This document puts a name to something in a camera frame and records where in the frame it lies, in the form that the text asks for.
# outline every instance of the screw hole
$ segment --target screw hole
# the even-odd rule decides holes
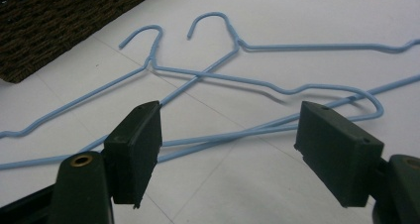
[[[73,160],[71,160],[70,165],[72,167],[84,167],[91,163],[93,160],[93,157],[90,155],[80,155],[75,157]]]

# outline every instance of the white tile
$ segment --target white tile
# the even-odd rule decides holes
[[[306,166],[260,139],[237,144],[175,223],[368,223]]]
[[[231,149],[232,144],[221,145],[158,164],[148,185],[148,196],[172,219]]]
[[[56,165],[1,170],[0,206],[50,186],[55,182],[57,171]]]
[[[18,84],[0,83],[0,130],[22,130],[60,101],[35,74]]]
[[[26,137],[3,138],[0,164],[71,155],[93,139],[94,136],[72,114],[64,114]]]
[[[38,75],[63,103],[69,103],[137,68],[136,63],[89,38],[41,69]],[[172,89],[145,70],[89,98],[71,111],[90,133],[101,137],[110,133],[133,108],[159,100]]]

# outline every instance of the coated wire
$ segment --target coated wire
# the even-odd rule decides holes
[[[225,24],[227,26],[227,29],[229,31],[229,34],[231,35],[232,39],[233,39],[233,43],[234,43],[234,48],[231,52],[229,52],[228,54],[226,54],[225,56],[223,56],[222,58],[220,58],[219,60],[217,60],[216,62],[214,62],[213,64],[211,64],[209,67],[207,67],[206,69],[204,69],[202,72],[198,72],[198,71],[193,71],[193,70],[187,70],[187,69],[181,69],[178,70],[178,72],[180,73],[184,73],[184,74],[193,74],[195,75],[191,80],[189,80],[188,82],[184,83],[181,87],[177,88],[176,90],[174,90],[172,93],[170,93],[168,96],[166,96],[166,98],[164,98],[160,103],[162,105],[167,104],[169,101],[173,100],[173,98],[175,98],[176,96],[178,96],[180,93],[182,93],[183,91],[185,91],[188,87],[190,87],[191,85],[193,85],[194,83],[196,83],[199,79],[200,76],[208,76],[208,77],[213,77],[213,78],[220,78],[220,79],[225,79],[225,80],[230,80],[230,79],[234,79],[232,76],[227,76],[227,75],[212,75],[210,73],[208,73],[211,70],[214,70],[216,67],[220,66],[222,63],[224,63],[226,60],[228,60],[230,57],[232,57],[233,55],[235,55],[240,47],[243,47],[245,50],[248,51],[279,51],[279,52],[291,52],[291,51],[342,51],[342,50],[373,50],[373,51],[378,51],[378,52],[382,52],[382,53],[387,53],[387,54],[399,54],[399,53],[403,53],[409,49],[411,49],[412,47],[419,45],[420,44],[420,39],[416,39],[416,40],[412,40],[410,42],[408,42],[407,44],[405,44],[404,46],[401,47],[392,47],[392,46],[387,46],[387,45],[382,45],[382,44],[313,44],[313,45],[267,45],[267,46],[251,46],[249,44],[247,44],[244,40],[242,40],[238,33],[236,32],[235,28],[232,26],[232,24],[230,23],[229,18],[220,12],[211,12],[211,13],[206,13],[203,14],[199,17],[197,17],[189,31],[187,34],[187,39],[191,39],[195,28],[198,24],[198,22],[204,18],[207,17],[221,17],[224,21]],[[145,59],[144,64],[138,68],[133,70],[132,72],[129,72],[101,87],[98,87],[97,89],[53,110],[52,112],[46,114],[45,116],[37,119],[36,121],[34,121],[33,123],[31,123],[28,127],[26,127],[23,130],[20,131],[2,131],[0,132],[0,139],[5,138],[5,137],[24,137],[28,134],[30,134],[32,131],[34,131],[36,128],[38,128],[39,126],[41,126],[42,124],[46,123],[47,121],[51,120],[52,118],[55,118],[56,116],[62,114],[64,111],[68,110],[69,108],[73,107],[74,105],[92,97],[93,95],[96,95],[102,91],[104,91],[105,89],[110,88],[111,86],[114,86],[115,84],[129,78],[132,77],[133,75],[145,70],[149,64],[149,62],[151,61],[153,63],[153,66],[156,70],[163,70],[163,71],[169,71],[169,72],[176,72],[176,69],[173,70],[173,68],[170,67],[163,67],[163,66],[158,66],[156,63],[156,50],[158,48],[158,42],[161,39],[161,27],[157,26],[157,25],[151,25],[151,26],[147,26],[141,29],[138,29],[137,31],[135,31],[130,37],[128,37],[123,43],[120,44],[120,49],[123,48],[136,34],[144,31],[144,30],[148,30],[148,29],[156,29],[159,31],[159,34],[157,36],[157,38],[155,39],[152,48],[151,48],[151,53],[150,55]],[[248,82],[256,82],[254,81],[249,81],[246,80],[244,78],[239,78],[239,77],[235,77],[235,79],[237,79],[238,82],[243,82],[243,83],[248,83]],[[266,83],[262,83],[261,86],[268,86],[271,87],[271,84],[266,84]]]
[[[406,86],[408,84],[414,83],[414,82],[418,82],[420,81],[420,73],[414,76],[410,76],[404,79],[400,79],[391,83],[387,83],[385,85],[370,89],[367,91],[367,93],[371,94],[371,95],[377,95],[379,93],[383,93],[386,91],[390,91],[402,86]],[[349,103],[353,103],[356,102],[358,100],[364,99],[364,97],[362,95],[356,94],[356,95],[352,95],[346,98],[342,98],[330,103],[325,104],[325,106],[330,107],[330,108],[336,108],[345,104],[349,104]],[[292,121],[296,121],[299,119],[299,114],[295,113],[277,120],[273,120],[271,122],[265,123],[265,124],[261,124],[259,126],[255,126],[254,128],[250,128],[248,130],[260,130],[263,128],[275,128],[278,129],[277,132],[281,132],[282,129],[284,129],[284,131],[288,131],[291,130],[292,127],[291,126],[295,126],[293,129],[296,129],[296,125],[290,125],[284,128],[281,128],[281,126],[283,126],[284,124],[290,123]],[[85,152],[85,151],[90,151],[96,147],[98,147],[99,145],[101,145],[104,140],[106,139],[108,135],[103,136],[102,138],[92,142],[91,144],[89,144],[88,146],[86,146],[85,148],[81,149],[80,152]],[[236,139],[239,139],[240,137],[236,137],[234,138],[225,138],[225,139],[221,139],[218,141],[212,141],[212,142],[206,142],[203,144],[198,144],[189,148],[184,148],[181,149],[179,151],[176,152],[172,152],[170,154],[167,155],[163,155],[163,156],[159,156],[157,158],[157,161],[159,163],[163,163],[163,162],[167,162],[176,158],[180,158],[186,155],[190,155],[199,151],[203,151],[205,149],[209,149],[221,144],[225,144],[227,142],[231,142],[234,141]],[[170,144],[171,141],[169,142],[163,142],[163,146],[166,146],[167,144]],[[15,163],[8,163],[8,164],[2,164],[0,165],[0,170],[3,169],[10,169],[10,168],[24,168],[24,167],[32,167],[32,166],[41,166],[41,165],[48,165],[48,164],[54,164],[54,163],[58,163],[63,161],[64,159],[68,158],[71,155],[64,155],[64,156],[57,156],[57,157],[50,157],[50,158],[42,158],[42,159],[35,159],[35,160],[29,160],[29,161],[22,161],[22,162],[15,162]]]
[[[356,88],[352,88],[352,87],[349,87],[349,86],[343,86],[343,85],[305,84],[305,85],[302,85],[302,86],[300,86],[298,88],[295,88],[295,89],[286,90],[286,89],[282,89],[280,87],[275,86],[272,83],[268,83],[268,82],[265,82],[265,81],[236,77],[236,76],[229,76],[229,75],[223,75],[223,74],[210,73],[209,71],[214,70],[215,68],[220,66],[222,63],[224,63],[228,58],[230,58],[231,56],[236,54],[239,51],[240,47],[243,47],[245,50],[249,50],[249,51],[270,51],[270,50],[277,50],[277,51],[375,50],[375,51],[379,51],[379,52],[383,52],[383,53],[397,54],[397,53],[405,52],[408,49],[410,49],[411,47],[413,47],[415,45],[418,45],[420,43],[419,40],[413,40],[410,43],[407,43],[403,47],[390,47],[390,46],[379,45],[379,44],[250,46],[244,40],[240,39],[240,37],[236,33],[235,29],[230,24],[227,16],[222,14],[222,13],[218,13],[218,12],[204,14],[204,15],[201,15],[200,17],[198,17],[196,20],[194,20],[194,22],[191,25],[191,28],[188,32],[187,38],[190,39],[192,37],[194,29],[195,29],[197,23],[201,19],[206,18],[206,17],[210,17],[210,16],[222,17],[225,20],[228,31],[229,31],[232,39],[233,39],[233,42],[234,42],[234,48],[228,54],[226,54],[222,58],[218,59],[216,62],[211,64],[209,67],[207,67],[203,71],[195,71],[195,70],[165,67],[165,66],[158,65],[157,60],[156,60],[156,52],[157,52],[157,49],[158,49],[158,43],[159,43],[159,41],[162,37],[162,28],[160,26],[157,26],[157,25],[150,25],[150,26],[147,26],[147,27],[140,28],[137,31],[135,31],[130,37],[128,37],[119,47],[120,47],[120,49],[122,49],[136,34],[142,32],[142,31],[149,30],[149,29],[157,30],[158,31],[157,38],[155,39],[155,41],[152,45],[152,48],[151,48],[151,52],[150,52],[149,56],[145,59],[145,63],[142,67],[140,67],[140,68],[124,75],[124,76],[121,76],[120,78],[117,78],[117,79],[115,79],[115,80],[113,80],[113,81],[111,81],[111,82],[93,90],[92,92],[87,93],[87,94],[81,96],[80,98],[75,99],[72,102],[54,110],[53,112],[51,112],[51,113],[43,116],[42,118],[36,120],[33,124],[31,124],[29,127],[27,127],[26,129],[24,129],[22,131],[19,131],[19,132],[10,132],[10,131],[0,132],[0,139],[3,138],[3,137],[26,136],[27,134],[32,132],[34,129],[36,129],[38,126],[40,126],[44,122],[47,122],[48,120],[52,119],[53,117],[56,117],[57,115],[59,115],[60,113],[62,113],[65,110],[69,109],[70,107],[76,105],[77,103],[80,103],[81,101],[84,101],[84,100],[88,99],[89,97],[91,97],[91,96],[93,96],[93,95],[95,95],[95,94],[97,94],[97,93],[99,93],[99,92],[101,92],[101,91],[103,91],[103,90],[105,90],[105,89],[107,89],[107,88],[109,88],[109,87],[111,87],[111,86],[113,86],[113,85],[115,85],[115,84],[117,84],[117,83],[119,83],[119,82],[121,82],[121,81],[139,73],[139,72],[141,72],[141,71],[143,71],[144,69],[147,68],[148,64],[150,64],[150,63],[152,64],[153,68],[156,69],[156,70],[194,75],[194,77],[191,80],[189,80],[188,82],[183,84],[181,87],[177,88],[175,91],[173,91],[168,96],[166,96],[166,98],[164,98],[161,101],[162,106],[167,104],[170,100],[175,98],[181,92],[185,91],[189,86],[196,83],[201,77],[210,77],[210,78],[224,79],[224,80],[230,80],[230,81],[236,81],[236,82],[242,82],[242,83],[249,83],[249,84],[254,84],[254,85],[258,85],[258,86],[264,86],[264,87],[268,87],[268,88],[270,88],[270,89],[272,89],[276,92],[283,93],[283,94],[289,94],[289,95],[301,92],[301,91],[306,90],[306,89],[311,89],[311,88],[312,89],[316,88],[316,89],[345,90],[345,91],[355,92],[358,95],[355,95],[354,97],[359,97],[359,98],[366,97],[375,106],[376,111],[374,113],[367,114],[367,115],[351,117],[350,119],[353,120],[353,121],[362,121],[362,120],[366,120],[366,119],[373,119],[373,118],[377,118],[377,117],[379,117],[383,114],[383,108],[382,108],[380,102],[375,97],[373,97],[371,94],[369,94],[368,92],[365,92],[365,91],[362,91],[362,90],[359,90],[359,89],[356,89]],[[189,139],[182,139],[182,140],[176,140],[176,141],[169,141],[169,142],[164,143],[163,145],[165,147],[169,147],[169,146],[178,146],[178,145],[193,144],[193,143],[200,143],[200,142],[206,142],[207,144],[220,143],[221,141],[229,141],[229,140],[238,139],[238,138],[245,137],[245,136],[250,136],[250,135],[258,135],[258,134],[264,134],[264,133],[279,132],[279,131],[284,131],[284,130],[292,130],[292,129],[295,129],[295,127],[296,127],[296,125],[290,125],[290,126],[286,126],[286,127],[282,127],[282,128],[279,128],[279,127],[277,127],[277,128],[276,127],[265,127],[265,126],[261,125],[257,129],[248,129],[248,130],[245,130],[245,131],[242,131],[242,132],[235,132],[235,133],[219,134],[219,135],[205,136],[205,137],[199,137],[199,138],[189,138]],[[88,150],[91,150],[91,149],[97,147],[98,145],[103,143],[103,141],[105,140],[106,137],[107,136],[104,136],[104,137],[96,140],[95,142],[93,142],[92,144],[87,146],[86,148],[82,149],[81,152],[82,151],[88,151]],[[55,157],[55,158],[46,158],[45,160],[39,159],[39,160],[36,160],[36,161],[56,162],[59,159],[62,159],[63,157],[65,157],[65,156],[60,156],[60,157]]]

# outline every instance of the tile grout line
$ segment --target tile grout line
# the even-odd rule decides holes
[[[54,92],[54,90],[37,74],[37,73],[35,73],[35,76],[37,77],[37,78],[39,78],[40,79],[40,81],[42,81],[43,82],[43,84],[45,84],[46,85],[46,87],[52,92],[52,94],[54,94],[54,96],[62,103],[62,104],[65,104],[65,102],[58,96],[58,94],[56,94],[55,92]],[[61,113],[59,113],[59,114],[57,114],[55,117],[53,117],[53,119],[55,119],[55,118],[57,118],[57,117],[59,117],[60,115],[62,115],[62,114],[64,114],[64,113],[70,113],[71,114],[71,116],[79,123],[79,124],[81,124],[82,126],[83,126],[83,128],[87,131],[87,133],[92,137],[92,139],[95,139],[95,136],[93,135],[93,133],[86,127],[86,125],[82,122],[82,121],[80,121],[80,119],[76,116],[76,114],[73,112],[73,111],[71,111],[73,109],[73,107],[71,107],[71,108],[68,108],[68,109],[66,109],[66,110],[64,110],[64,111],[62,111]]]
[[[185,203],[182,205],[182,207],[179,209],[179,211],[176,212],[176,214],[173,216],[173,220],[181,213],[181,211],[185,208],[185,206],[191,201],[191,199],[197,194],[197,192],[201,189],[201,187],[207,182],[207,180],[213,175],[213,173],[219,168],[219,166],[222,164],[222,162],[226,159],[227,156],[231,154],[231,152],[234,150],[234,148],[237,146],[236,143],[232,146],[232,148],[225,154],[223,159],[210,171],[210,173],[207,175],[206,178],[200,183],[200,185],[194,190],[194,192],[191,194],[191,196],[188,198],[188,200],[185,201]]]
[[[145,195],[151,200],[151,202],[163,213],[163,215],[170,221],[170,223],[173,223],[173,220],[158,206],[157,203],[145,192]]]
[[[95,39],[96,39],[96,40],[98,40],[100,43],[104,44],[105,46],[109,47],[110,49],[112,49],[114,52],[117,52],[117,53],[119,53],[120,55],[124,56],[125,58],[129,59],[130,61],[134,62],[135,64],[138,64],[136,61],[134,61],[134,60],[132,60],[130,57],[128,57],[128,56],[126,56],[126,55],[122,54],[122,53],[121,53],[121,52],[119,52],[118,50],[113,49],[113,48],[112,48],[111,46],[109,46],[108,44],[106,44],[106,43],[102,42],[101,40],[99,40],[99,39],[97,39],[97,38],[95,38]],[[177,86],[177,85],[175,85],[175,84],[171,83],[170,81],[168,81],[168,80],[164,79],[163,77],[161,77],[160,75],[158,75],[155,71],[150,70],[150,72],[151,72],[154,76],[156,76],[156,77],[158,77],[159,79],[161,79],[161,80],[165,81],[166,83],[168,83],[168,84],[170,84],[170,85],[174,86],[175,88],[178,88],[178,87],[179,87],[179,86]],[[237,123],[237,122],[233,121],[232,119],[230,119],[229,117],[227,117],[227,116],[226,116],[226,115],[224,115],[223,113],[221,113],[221,112],[219,112],[218,110],[216,110],[216,109],[214,109],[214,108],[210,107],[208,104],[206,104],[206,103],[204,103],[203,101],[199,100],[198,98],[196,98],[196,97],[195,97],[195,96],[193,96],[192,94],[188,93],[187,91],[184,91],[184,92],[183,92],[183,94],[188,95],[189,97],[191,97],[191,98],[192,98],[192,99],[194,99],[195,101],[199,102],[200,104],[203,104],[203,105],[204,105],[204,106],[206,106],[207,108],[211,109],[212,111],[216,112],[217,114],[221,115],[222,117],[224,117],[224,118],[228,119],[230,122],[234,123],[235,125],[237,125],[237,126],[239,126],[239,127],[243,128],[243,129],[246,129],[246,128],[245,128],[244,126],[242,126],[241,124],[239,124],[239,123]]]

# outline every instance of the clothes hanger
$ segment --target clothes hanger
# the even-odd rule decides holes
[[[414,83],[414,82],[418,82],[418,81],[420,81],[420,74],[416,74],[414,76],[410,76],[410,77],[403,78],[403,79],[400,79],[400,80],[397,80],[397,81],[394,81],[394,82],[387,83],[385,85],[381,85],[379,87],[370,89],[367,92],[372,94],[372,95],[377,95],[379,93],[383,93],[383,92],[386,92],[386,91],[391,91],[393,89],[396,89],[396,88],[399,88],[399,87],[402,87],[402,86],[405,86],[405,85],[408,85],[408,84],[411,84],[411,83]],[[364,99],[364,97],[361,96],[361,95],[352,95],[352,96],[349,96],[349,97],[346,97],[346,98],[338,99],[334,102],[327,103],[327,104],[325,104],[325,106],[328,106],[330,108],[336,108],[336,107],[339,107],[339,106],[342,106],[342,105],[345,105],[345,104],[349,104],[349,103],[359,101],[361,99]],[[276,120],[270,121],[268,123],[265,123],[265,124],[262,124],[262,125],[259,125],[259,126],[255,126],[254,128],[250,128],[249,130],[252,130],[252,129],[256,130],[256,129],[260,129],[260,128],[278,127],[279,128],[278,132],[280,132],[281,131],[280,128],[283,125],[285,125],[287,123],[290,123],[292,121],[295,121],[297,119],[299,119],[299,114],[298,113],[292,114],[292,115],[289,115],[289,116],[286,116],[286,117],[283,117],[283,118],[280,118],[280,119],[276,119]],[[107,137],[107,135],[103,136],[102,138],[99,138],[98,140],[96,140],[94,142],[92,142],[88,146],[81,149],[79,151],[79,153],[95,149],[96,147],[100,146],[104,142],[106,137]],[[237,138],[221,140],[221,141],[216,141],[216,142],[206,142],[206,143],[197,144],[195,146],[184,148],[182,150],[175,151],[175,152],[172,152],[172,153],[167,154],[167,155],[159,156],[157,158],[157,161],[159,163],[167,162],[167,161],[177,159],[177,158],[180,158],[180,157],[183,157],[183,156],[187,156],[187,155],[190,155],[190,154],[193,154],[193,153],[196,153],[196,152],[200,152],[200,151],[203,151],[205,149],[209,149],[209,148],[221,145],[221,144],[225,144],[227,142],[231,142],[231,141],[234,141],[236,139]],[[28,161],[22,161],[22,162],[1,164],[0,165],[0,170],[55,164],[55,163],[59,163],[59,162],[65,160],[66,158],[68,158],[70,156],[72,156],[72,155],[62,155],[62,156],[56,156],[56,157],[41,158],[41,159],[34,159],[34,160],[28,160]]]
[[[241,40],[240,38],[239,38],[239,36],[238,36],[238,34],[236,33],[236,31],[235,31],[235,29],[232,27],[232,25],[230,24],[230,22],[229,22],[229,19],[226,17],[226,15],[224,15],[224,14],[222,14],[222,13],[209,13],[209,14],[205,14],[205,15],[202,15],[202,16],[200,16],[200,17],[198,17],[195,21],[194,21],[194,23],[192,24],[192,26],[191,26],[191,28],[190,28],[190,30],[189,30],[189,33],[188,33],[188,38],[191,38],[191,35],[192,35],[192,32],[194,31],[194,29],[195,29],[195,26],[196,26],[196,24],[198,23],[198,21],[199,20],[201,20],[201,19],[203,19],[203,18],[205,18],[205,17],[209,17],[209,16],[219,16],[219,17],[222,17],[223,19],[225,19],[225,22],[226,22],[226,24],[227,24],[227,27],[228,27],[228,30],[229,30],[229,32],[230,32],[230,34],[231,34],[231,36],[232,36],[232,38],[234,39],[234,49],[230,52],[230,53],[228,53],[227,55],[225,55],[225,56],[223,56],[221,59],[219,59],[219,60],[217,60],[215,63],[213,63],[212,65],[210,65],[207,69],[205,69],[204,71],[194,71],[194,70],[185,70],[185,69],[180,69],[180,70],[173,70],[173,68],[171,68],[171,67],[164,67],[164,66],[159,66],[157,63],[156,63],[156,49],[157,49],[157,47],[158,47],[158,42],[159,42],[159,40],[161,39],[161,28],[159,27],[159,26],[156,26],[156,25],[152,25],[152,26],[147,26],[147,27],[144,27],[144,28],[141,28],[141,29],[139,29],[139,30],[137,30],[135,33],[133,33],[127,40],[125,40],[121,45],[120,45],[120,48],[123,48],[124,47],[124,45],[126,45],[137,33],[140,33],[140,32],[142,32],[142,31],[144,31],[144,30],[148,30],[148,29],[155,29],[155,30],[158,30],[159,31],[159,34],[158,34],[158,36],[157,36],[157,39],[154,41],[154,44],[152,45],[152,49],[151,49],[151,53],[150,53],[150,55],[147,57],[147,59],[145,60],[145,63],[144,63],[144,65],[141,67],[141,68],[139,68],[139,69],[136,69],[135,71],[133,71],[133,72],[131,72],[131,73],[129,73],[129,74],[127,74],[127,75],[125,75],[125,76],[122,76],[122,77],[120,77],[119,79],[116,79],[116,80],[114,80],[114,81],[112,81],[112,82],[110,82],[110,83],[108,83],[108,84],[106,84],[106,85],[104,85],[104,86],[102,86],[102,87],[100,87],[100,88],[98,88],[98,89],[96,89],[96,90],[94,90],[94,91],[92,91],[91,93],[88,93],[88,94],[86,94],[86,95],[84,95],[84,96],[82,96],[81,98],[83,98],[83,100],[84,99],[87,99],[88,97],[90,97],[90,96],[92,96],[92,95],[94,95],[94,94],[92,94],[92,93],[94,93],[94,92],[100,92],[100,91],[102,91],[102,90],[104,90],[104,89],[106,89],[106,88],[108,88],[108,87],[110,87],[110,86],[112,86],[112,85],[114,85],[114,84],[116,84],[116,83],[118,83],[118,82],[120,82],[120,81],[122,81],[122,80],[124,80],[124,78],[128,78],[128,77],[130,77],[130,76],[132,76],[132,75],[134,75],[134,74],[136,74],[136,73],[138,73],[138,72],[140,72],[140,71],[143,71],[146,67],[147,67],[147,65],[151,62],[152,63],[152,66],[154,67],[154,69],[157,69],[157,70],[164,70],[164,71],[173,71],[173,72],[181,72],[181,73],[186,73],[186,74],[193,74],[193,75],[196,75],[193,79],[191,79],[188,83],[186,83],[186,84],[184,84],[184,86],[182,86],[182,87],[180,87],[180,88],[182,88],[182,89],[180,89],[180,88],[178,88],[177,89],[177,91],[174,91],[172,94],[170,94],[169,96],[167,96],[164,100],[162,100],[163,102],[165,102],[165,103],[167,103],[168,101],[170,101],[171,99],[173,99],[176,95],[174,95],[174,94],[179,94],[180,92],[182,92],[182,91],[184,91],[184,89],[186,89],[186,87],[188,87],[188,86],[190,86],[190,84],[193,84],[195,81],[194,80],[198,80],[198,78],[200,77],[200,76],[207,76],[207,77],[213,77],[213,78],[220,78],[220,79],[225,79],[225,80],[233,80],[233,81],[239,81],[239,82],[245,82],[245,83],[253,83],[253,84],[255,84],[255,85],[260,85],[260,86],[266,86],[266,87],[270,87],[271,89],[273,89],[273,90],[280,90],[280,91],[283,91],[283,90],[281,90],[281,89],[279,89],[278,87],[276,87],[275,85],[272,85],[272,84],[269,84],[269,83],[266,83],[266,82],[263,82],[263,81],[257,81],[257,80],[249,80],[249,79],[244,79],[244,78],[239,78],[239,77],[234,77],[234,76],[227,76],[227,75],[220,75],[220,74],[213,74],[213,73],[209,73],[209,72],[206,72],[206,71],[210,71],[210,70],[212,70],[213,68],[215,68],[215,67],[217,67],[217,66],[219,66],[220,64],[222,64],[224,61],[226,61],[230,56],[233,56],[235,53],[237,53],[238,52],[238,50],[239,50],[239,46],[240,45],[242,45],[243,47],[245,47],[245,48],[247,48],[247,47],[250,47],[250,50],[266,50],[266,48],[269,48],[270,50],[273,50],[274,49],[274,47],[278,47],[278,46],[249,46],[248,44],[246,44],[245,43],[245,41],[243,41],[243,40]],[[310,50],[311,51],[313,51],[313,50],[315,50],[316,49],[316,47],[318,47],[318,46],[310,46],[309,48],[310,48]],[[328,47],[321,47],[321,50],[330,50],[331,49],[331,47],[334,47],[334,46],[328,46]],[[343,48],[346,48],[346,50],[352,50],[351,49],[351,47],[365,47],[364,45],[356,45],[356,46],[343,46],[342,45],[342,47]],[[403,52],[403,50],[402,49],[386,49],[386,50],[384,50],[383,49],[383,47],[386,47],[386,48],[389,48],[388,46],[383,46],[383,45],[370,45],[369,46],[369,49],[362,49],[362,50],[374,50],[374,49],[376,49],[376,48],[378,48],[377,49],[377,51],[380,51],[380,52],[385,52],[385,53],[389,53],[389,52],[392,52],[392,50],[399,50],[399,52],[396,52],[396,53],[400,53],[400,52]],[[76,99],[76,100],[74,100],[73,102],[70,102],[69,104],[67,104],[68,106],[66,106],[66,108],[65,109],[67,109],[68,107],[70,107],[70,105],[71,104],[76,104],[76,103],[78,103],[78,102],[81,102],[81,101],[78,101],[78,100],[80,100],[80,99]],[[381,113],[383,112],[383,111],[379,111],[380,109],[378,109],[378,108],[380,108],[380,103],[378,103],[378,101],[376,100],[375,101],[376,102],[376,105],[375,105],[375,107],[376,107],[376,109],[378,110],[378,111],[376,111],[376,113],[374,114],[374,115],[372,115],[372,117],[371,118],[374,118],[374,116],[380,116],[381,115]],[[178,141],[173,141],[173,142],[169,142],[169,143],[167,143],[166,145],[167,146],[175,146],[175,145],[182,145],[182,144],[185,144],[185,143],[196,143],[196,142],[201,142],[201,141],[220,141],[220,139],[227,139],[227,140],[229,140],[229,139],[235,139],[235,138],[240,138],[240,137],[243,137],[243,136],[248,136],[248,135],[252,135],[252,134],[262,134],[262,133],[267,133],[267,132],[275,132],[276,130],[275,129],[266,129],[265,131],[263,131],[263,130],[261,130],[261,131],[252,131],[252,132],[244,132],[244,133],[232,133],[232,134],[223,134],[223,135],[217,135],[217,136],[207,136],[207,137],[202,137],[202,138],[194,138],[194,139],[190,139],[190,140],[188,140],[188,139],[184,139],[184,140],[178,140]],[[89,148],[93,148],[93,147],[95,147],[95,146],[97,146],[97,144],[100,142],[100,140],[101,139],[99,139],[99,140],[97,140],[97,142],[95,143],[92,143],[92,144],[90,144],[90,146],[89,146]]]
[[[416,45],[420,45],[420,39],[414,39],[401,47],[393,47],[383,44],[298,44],[298,45],[250,45],[241,39],[229,18],[220,12],[210,12],[197,17],[188,31],[187,38],[190,39],[198,22],[208,17],[221,17],[225,20],[226,26],[232,36],[235,45],[241,46],[246,51],[277,51],[277,52],[308,52],[308,51],[377,51],[385,54],[401,54]]]

